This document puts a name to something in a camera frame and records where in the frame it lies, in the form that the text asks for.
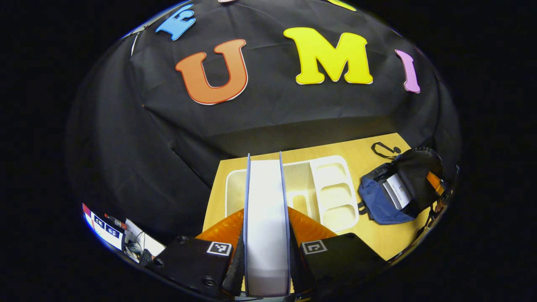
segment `blue letter e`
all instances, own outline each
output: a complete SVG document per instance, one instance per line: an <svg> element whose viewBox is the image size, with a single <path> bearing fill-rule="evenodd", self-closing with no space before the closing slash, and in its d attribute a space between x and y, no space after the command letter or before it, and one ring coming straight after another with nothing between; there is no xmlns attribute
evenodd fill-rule
<svg viewBox="0 0 537 302"><path fill-rule="evenodd" d="M194 16L194 12L187 10L191 8L194 4L185 5L180 8L176 13L171 15L164 23L162 23L155 32L165 31L171 34L171 39L173 41L179 39L181 35L186 32L186 30L196 22L195 18L190 20L184 20L185 18L190 18Z"/></svg>

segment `wooden table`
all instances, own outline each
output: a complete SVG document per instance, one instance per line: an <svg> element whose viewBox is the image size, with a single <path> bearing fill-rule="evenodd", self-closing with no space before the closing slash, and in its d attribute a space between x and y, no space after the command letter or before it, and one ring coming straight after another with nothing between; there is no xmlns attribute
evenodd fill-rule
<svg viewBox="0 0 537 302"><path fill-rule="evenodd" d="M283 163L299 162L312 160L319 157L340 155L349 166L349 171L354 185L354 191L358 191L360 178L369 173L374 168L383 163L389 162L380 156L374 154L371 145L376 142L382 142L393 149L399 147L402 152L410 149L408 144L397 133L374 136L371 138L332 143L304 149L296 149L282 152ZM382 147L377 146L380 153L391 155ZM251 157L252 160L277 160L278 153L256 155ZM213 226L215 223L224 219L224 200L226 194L226 177L233 170L246 168L247 158L224 160L220 162L216 172L211 196L207 204L207 212L203 231ZM360 195L357 193L357 202L361 202ZM413 221L396 225L378 225L376 222L368 219L367 215L361 215L358 223L351 228L337 232L338 235L352 232L368 244L377 254L385 260L397 255L401 250L412 243L416 232L424 226L427 220L429 209L425 209Z"/></svg>

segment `black background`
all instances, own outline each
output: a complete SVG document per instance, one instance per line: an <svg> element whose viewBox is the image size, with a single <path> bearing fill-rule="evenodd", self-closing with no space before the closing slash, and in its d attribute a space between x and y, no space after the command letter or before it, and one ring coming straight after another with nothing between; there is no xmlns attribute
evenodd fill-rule
<svg viewBox="0 0 537 302"><path fill-rule="evenodd" d="M62 164L64 124L83 76L117 39L172 4L2 4L4 33L12 38L3 81L6 146L13 147L5 159L5 300L191 300L103 248L79 215ZM529 300L532 238L524 215L533 202L522 197L532 185L524 160L535 151L524 131L535 97L523 86L535 86L528 46L534 8L463 1L355 5L413 41L440 70L460 112L464 158L458 197L438 227L351 300ZM517 204L524 210L515 210Z"/></svg>

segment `orange letter u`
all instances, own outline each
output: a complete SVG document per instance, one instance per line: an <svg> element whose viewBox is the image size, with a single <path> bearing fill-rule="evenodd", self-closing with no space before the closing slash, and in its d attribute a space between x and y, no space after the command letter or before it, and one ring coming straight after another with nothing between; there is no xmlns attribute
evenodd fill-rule
<svg viewBox="0 0 537 302"><path fill-rule="evenodd" d="M224 86L212 87L207 81L203 60L204 52L190 55L175 65L182 73L188 95L197 103L214 105L233 99L246 88L248 73L242 57L241 48L246 45L243 39L224 42L214 48L214 52L222 54L228 67L229 81Z"/></svg>

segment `bag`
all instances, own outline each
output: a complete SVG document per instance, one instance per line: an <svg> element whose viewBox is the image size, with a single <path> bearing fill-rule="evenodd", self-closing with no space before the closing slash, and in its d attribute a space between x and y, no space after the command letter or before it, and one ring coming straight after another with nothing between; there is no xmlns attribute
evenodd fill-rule
<svg viewBox="0 0 537 302"><path fill-rule="evenodd" d="M382 164L361 178L358 193L363 201L358 208L364 209L359 210L359 214L367 213L370 220L380 225L414 220L439 198L427 175L431 172L444 178L442 159L431 148L410 149L396 157L385 156L375 150L377 145L392 153L401 152L397 147L391 150L381 142L371 146L373 152L393 159L393 162Z"/></svg>

